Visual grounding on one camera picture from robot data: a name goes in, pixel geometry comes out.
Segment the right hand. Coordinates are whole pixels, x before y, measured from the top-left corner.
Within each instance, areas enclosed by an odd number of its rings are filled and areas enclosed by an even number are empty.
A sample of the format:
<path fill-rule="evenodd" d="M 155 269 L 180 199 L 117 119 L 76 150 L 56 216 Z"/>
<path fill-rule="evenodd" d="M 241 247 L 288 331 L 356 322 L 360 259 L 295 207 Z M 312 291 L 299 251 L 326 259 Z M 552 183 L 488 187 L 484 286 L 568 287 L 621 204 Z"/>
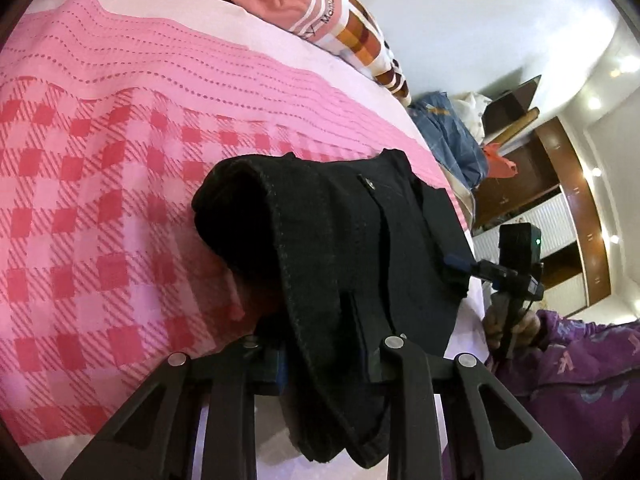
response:
<path fill-rule="evenodd" d="M 508 326 L 510 298 L 495 292 L 483 318 L 483 328 L 495 363 L 503 361 L 510 350 L 529 346 L 540 331 L 540 319 L 535 312 L 521 308 L 515 321 Z"/>

